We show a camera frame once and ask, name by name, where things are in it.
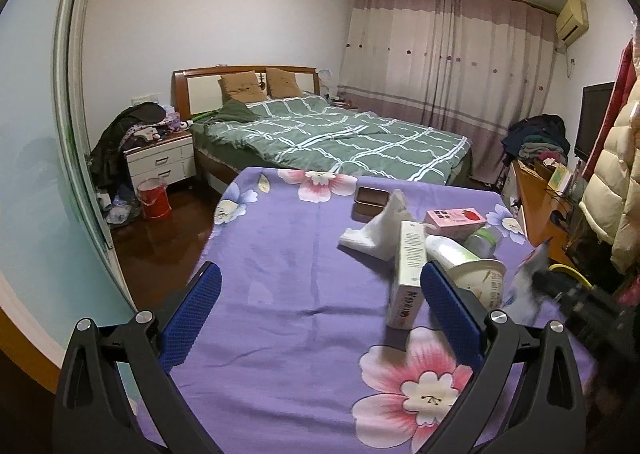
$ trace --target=bed frame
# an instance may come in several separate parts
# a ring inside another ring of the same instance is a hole
[[[183,121],[191,120],[198,113],[212,111],[224,104],[220,75],[255,72],[263,90],[268,88],[266,68],[278,68],[296,74],[296,82],[303,91],[320,94],[320,81],[315,68],[302,66],[216,66],[175,71],[172,80],[172,101]],[[196,163],[207,173],[207,182],[219,192],[236,178],[241,171],[222,161],[212,159],[204,153],[194,151]]]

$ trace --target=wall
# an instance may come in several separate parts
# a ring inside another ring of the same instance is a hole
[[[132,97],[219,63],[340,71],[351,0],[89,0],[84,100],[91,144]]]
[[[556,55],[556,66],[545,105],[545,113],[559,114],[566,124],[566,137],[574,156],[575,138],[580,123],[582,89],[585,86],[616,79],[620,55],[633,32],[634,13],[626,0],[583,0],[589,12],[589,31],[572,44],[567,53],[575,59],[571,78],[566,76],[564,56]]]
[[[51,82],[58,1],[9,0],[0,14],[0,306],[57,365],[77,320],[107,325],[132,315],[59,158]]]

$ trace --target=wooden headboard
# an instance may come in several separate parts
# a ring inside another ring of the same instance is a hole
[[[296,82],[303,91],[320,94],[320,81],[315,68],[300,66],[216,66],[214,68],[184,69],[174,72],[172,96],[181,120],[190,120],[194,114],[222,107],[220,75],[254,71],[260,86],[266,88],[266,68],[279,68],[296,74]]]

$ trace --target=brown pillow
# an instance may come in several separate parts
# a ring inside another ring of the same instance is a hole
[[[260,89],[258,77],[253,71],[244,73],[231,73],[220,77],[224,87],[224,93],[233,100],[239,100],[244,104],[251,102],[263,102],[267,95]]]
[[[265,68],[271,98],[301,97],[302,91],[296,82],[296,74],[278,68]]]

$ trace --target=black monitor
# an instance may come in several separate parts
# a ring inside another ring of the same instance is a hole
[[[578,137],[575,139],[575,155],[587,161],[596,144],[604,115],[609,107],[609,100],[615,82],[587,86],[582,90],[582,111]]]

